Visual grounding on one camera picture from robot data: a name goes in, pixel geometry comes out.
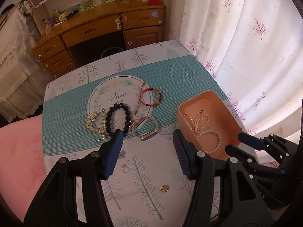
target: pink cushion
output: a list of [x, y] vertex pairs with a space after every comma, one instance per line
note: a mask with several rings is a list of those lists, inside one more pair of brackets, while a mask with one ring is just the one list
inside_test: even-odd
[[0, 194], [21, 221], [46, 177], [41, 126], [39, 115], [0, 129]]

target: white curtain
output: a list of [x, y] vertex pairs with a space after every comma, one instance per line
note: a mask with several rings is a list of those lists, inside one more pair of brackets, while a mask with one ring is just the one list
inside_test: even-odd
[[167, 39], [210, 72], [250, 134], [300, 129], [298, 117], [283, 130], [303, 98], [303, 20], [291, 0], [163, 1]]

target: orange box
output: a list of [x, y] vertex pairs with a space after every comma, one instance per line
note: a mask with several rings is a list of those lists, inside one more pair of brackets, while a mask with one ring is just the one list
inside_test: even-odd
[[[195, 134], [186, 123], [184, 118], [185, 113], [190, 114], [193, 120], [195, 120], [196, 115], [201, 110], [203, 110], [203, 115], [209, 116], [209, 122], [201, 132], [214, 130], [219, 132], [221, 136], [221, 145], [215, 152], [211, 153], [210, 156], [214, 159], [224, 160], [228, 157], [225, 153], [225, 147], [228, 144], [237, 147], [240, 145], [237, 137], [238, 134], [242, 132], [242, 129], [215, 92], [202, 92], [180, 104], [176, 115], [186, 141], [192, 142], [198, 151], [212, 151], [218, 144], [218, 136], [216, 134], [206, 133], [197, 138], [197, 134]], [[191, 125], [189, 116], [187, 116], [187, 122]]]

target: lace cloth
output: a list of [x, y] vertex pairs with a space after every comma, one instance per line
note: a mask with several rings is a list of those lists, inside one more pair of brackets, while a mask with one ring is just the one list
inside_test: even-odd
[[31, 52], [37, 28], [19, 7], [9, 13], [0, 30], [0, 114], [9, 122], [33, 114], [43, 103], [46, 85], [53, 80]]

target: teal striped fabric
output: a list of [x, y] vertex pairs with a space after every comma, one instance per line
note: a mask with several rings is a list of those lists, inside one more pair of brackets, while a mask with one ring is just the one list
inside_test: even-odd
[[[149, 86], [158, 88], [163, 101], [152, 111], [159, 127], [176, 122], [179, 105], [211, 90], [226, 100], [224, 92], [209, 72], [193, 55], [159, 61], [136, 67], [116, 75], [136, 76]], [[86, 128], [87, 102], [92, 91], [110, 76], [90, 82], [44, 102], [42, 116], [43, 155], [58, 155], [100, 146], [93, 133]], [[146, 122], [139, 134], [150, 131], [154, 124]]]

